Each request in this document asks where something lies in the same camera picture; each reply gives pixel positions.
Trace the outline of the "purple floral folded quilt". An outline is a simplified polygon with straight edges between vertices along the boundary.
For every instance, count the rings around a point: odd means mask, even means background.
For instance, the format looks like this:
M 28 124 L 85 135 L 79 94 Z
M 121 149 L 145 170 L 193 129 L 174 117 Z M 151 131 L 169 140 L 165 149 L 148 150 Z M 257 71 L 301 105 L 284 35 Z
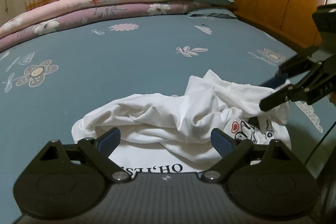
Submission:
M 74 11 L 54 19 L 31 24 L 20 31 L 1 38 L 1 52 L 39 36 L 97 22 L 142 16 L 187 14 L 188 12 L 210 6 L 209 3 L 174 0 L 162 3 L 130 3 L 101 6 Z

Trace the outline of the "white printed long-sleeve shirt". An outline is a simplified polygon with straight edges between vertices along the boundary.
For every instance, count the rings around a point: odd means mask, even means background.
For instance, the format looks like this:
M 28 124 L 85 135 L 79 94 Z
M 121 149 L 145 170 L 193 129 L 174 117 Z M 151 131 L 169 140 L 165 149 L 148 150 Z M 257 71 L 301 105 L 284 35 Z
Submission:
M 290 146 L 286 128 L 289 105 L 260 110 L 273 89 L 222 80 L 213 71 L 191 76 L 182 96 L 133 94 L 113 100 L 72 126 L 74 141 L 100 137 L 116 127 L 117 148 L 108 158 L 131 176 L 145 173 L 199 172 L 220 160 L 211 145 L 214 128 L 238 140 Z

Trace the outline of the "teal floral bed sheet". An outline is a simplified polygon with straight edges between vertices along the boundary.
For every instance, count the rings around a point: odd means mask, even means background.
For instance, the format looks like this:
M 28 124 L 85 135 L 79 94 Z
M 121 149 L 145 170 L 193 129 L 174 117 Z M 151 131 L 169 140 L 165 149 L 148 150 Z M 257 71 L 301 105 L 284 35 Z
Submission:
M 109 20 L 10 48 L 1 55 L 1 223 L 335 223 L 335 107 L 327 97 L 312 105 L 285 102 L 286 146 L 319 186 L 313 210 L 299 219 L 247 213 L 221 184 L 201 179 L 209 168 L 130 175 L 67 219 L 24 215 L 14 199 L 14 184 L 32 159 L 52 139 L 77 144 L 72 126 L 89 112 L 133 94 L 182 96 L 189 78 L 207 71 L 260 86 L 293 56 L 240 20 L 187 15 Z

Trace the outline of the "lower teal pillow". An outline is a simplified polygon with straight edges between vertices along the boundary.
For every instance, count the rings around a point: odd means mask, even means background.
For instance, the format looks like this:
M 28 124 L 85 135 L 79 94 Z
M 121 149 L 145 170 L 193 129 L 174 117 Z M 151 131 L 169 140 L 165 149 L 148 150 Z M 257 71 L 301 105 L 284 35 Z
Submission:
M 213 18 L 223 18 L 223 19 L 237 19 L 237 16 L 228 9 L 225 8 L 204 8 L 191 11 L 187 14 L 189 17 L 213 17 Z

